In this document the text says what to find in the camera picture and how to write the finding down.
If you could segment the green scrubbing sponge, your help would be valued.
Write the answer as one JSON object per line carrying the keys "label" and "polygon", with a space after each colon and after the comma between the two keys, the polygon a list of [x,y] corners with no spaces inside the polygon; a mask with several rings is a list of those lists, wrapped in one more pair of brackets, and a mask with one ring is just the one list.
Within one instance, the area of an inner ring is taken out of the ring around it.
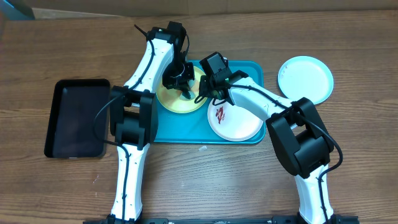
{"label": "green scrubbing sponge", "polygon": [[182,100],[192,100],[192,99],[194,99],[195,94],[191,90],[184,90],[184,91],[182,91],[182,94],[180,97]]}

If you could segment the teal plastic tray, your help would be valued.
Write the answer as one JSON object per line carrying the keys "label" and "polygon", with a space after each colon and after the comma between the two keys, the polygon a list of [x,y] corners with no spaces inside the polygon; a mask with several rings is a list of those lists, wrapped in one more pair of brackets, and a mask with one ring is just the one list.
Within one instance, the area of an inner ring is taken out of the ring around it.
{"label": "teal plastic tray", "polygon": [[261,130],[252,138],[245,141],[228,141],[219,137],[208,122],[208,107],[212,102],[207,99],[199,109],[190,113],[174,113],[164,108],[158,99],[158,130],[155,142],[172,142],[184,144],[257,144],[266,134],[263,124]]}

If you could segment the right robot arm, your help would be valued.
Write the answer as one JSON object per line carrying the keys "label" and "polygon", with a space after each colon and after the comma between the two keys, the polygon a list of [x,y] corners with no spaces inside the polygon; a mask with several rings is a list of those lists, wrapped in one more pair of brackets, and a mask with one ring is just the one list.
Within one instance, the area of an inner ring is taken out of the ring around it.
{"label": "right robot arm", "polygon": [[282,167],[295,178],[305,223],[333,223],[326,175],[330,153],[341,148],[329,135],[308,98],[288,100],[259,86],[247,73],[232,72],[227,59],[214,52],[200,61],[204,76],[199,97],[221,100],[245,110],[266,123],[275,154]]}

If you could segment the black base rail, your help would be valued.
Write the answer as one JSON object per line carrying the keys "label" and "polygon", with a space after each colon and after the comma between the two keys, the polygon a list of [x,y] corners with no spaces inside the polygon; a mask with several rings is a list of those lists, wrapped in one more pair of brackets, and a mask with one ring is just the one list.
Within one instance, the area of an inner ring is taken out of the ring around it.
{"label": "black base rail", "polygon": [[303,224],[304,219],[299,215],[274,216],[272,218],[245,218],[245,219],[188,219],[188,220],[168,220],[166,218],[140,218],[138,221],[122,221],[116,219],[114,215],[108,215],[104,220],[84,221],[83,224]]}

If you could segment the small white paper scrap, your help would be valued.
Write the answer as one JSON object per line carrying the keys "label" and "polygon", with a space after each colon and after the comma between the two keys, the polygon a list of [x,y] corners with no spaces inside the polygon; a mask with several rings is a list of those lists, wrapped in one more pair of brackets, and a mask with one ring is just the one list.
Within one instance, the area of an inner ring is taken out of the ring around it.
{"label": "small white paper scrap", "polygon": [[205,151],[207,149],[208,149],[207,146],[202,146],[201,148],[199,148],[199,151]]}

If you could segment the black rectangular tray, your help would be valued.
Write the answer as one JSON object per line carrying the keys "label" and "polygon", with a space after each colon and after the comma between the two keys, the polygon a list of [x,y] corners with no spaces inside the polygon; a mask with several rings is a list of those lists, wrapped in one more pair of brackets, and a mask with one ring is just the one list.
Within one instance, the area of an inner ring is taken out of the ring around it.
{"label": "black rectangular tray", "polygon": [[69,159],[102,157],[101,141],[108,133],[108,115],[100,109],[109,101],[107,79],[69,79],[55,84],[44,155]]}

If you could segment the white plate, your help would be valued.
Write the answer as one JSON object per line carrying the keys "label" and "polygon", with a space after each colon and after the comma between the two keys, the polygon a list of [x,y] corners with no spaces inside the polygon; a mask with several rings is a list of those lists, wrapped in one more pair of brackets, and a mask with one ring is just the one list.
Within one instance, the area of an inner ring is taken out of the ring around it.
{"label": "white plate", "polygon": [[212,130],[228,141],[245,141],[255,136],[262,128],[263,121],[248,110],[228,102],[208,107],[208,122]]}

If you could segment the green rimmed plate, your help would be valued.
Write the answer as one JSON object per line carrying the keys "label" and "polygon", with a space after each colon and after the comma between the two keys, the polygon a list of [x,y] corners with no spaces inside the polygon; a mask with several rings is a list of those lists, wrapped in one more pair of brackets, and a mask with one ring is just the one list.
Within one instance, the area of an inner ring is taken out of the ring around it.
{"label": "green rimmed plate", "polygon": [[198,103],[195,99],[199,96],[200,78],[205,73],[198,67],[194,66],[194,80],[189,81],[189,93],[191,98],[187,99],[182,95],[182,91],[176,89],[166,89],[161,83],[159,84],[156,95],[160,104],[174,113],[190,113],[199,109],[205,104],[207,98],[204,97]]}

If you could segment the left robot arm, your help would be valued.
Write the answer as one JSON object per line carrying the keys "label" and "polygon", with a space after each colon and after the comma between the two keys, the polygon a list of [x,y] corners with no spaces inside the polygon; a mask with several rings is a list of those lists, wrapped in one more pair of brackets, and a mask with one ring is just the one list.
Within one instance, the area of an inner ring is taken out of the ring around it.
{"label": "left robot arm", "polygon": [[119,162],[116,197],[107,223],[138,223],[141,217],[144,163],[158,128],[156,89],[163,85],[192,98],[194,69],[182,49],[189,44],[183,25],[171,21],[144,36],[147,48],[136,71],[123,86],[111,90],[110,131]]}

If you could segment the light blue plate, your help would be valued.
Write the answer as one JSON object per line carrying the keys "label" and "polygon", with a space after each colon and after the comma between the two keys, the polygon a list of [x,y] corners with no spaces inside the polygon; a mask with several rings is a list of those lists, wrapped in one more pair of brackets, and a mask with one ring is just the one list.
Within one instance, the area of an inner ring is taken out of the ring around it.
{"label": "light blue plate", "polygon": [[309,56],[288,59],[279,69],[277,81],[288,99],[306,97],[314,105],[326,101],[334,88],[331,70],[321,60]]}

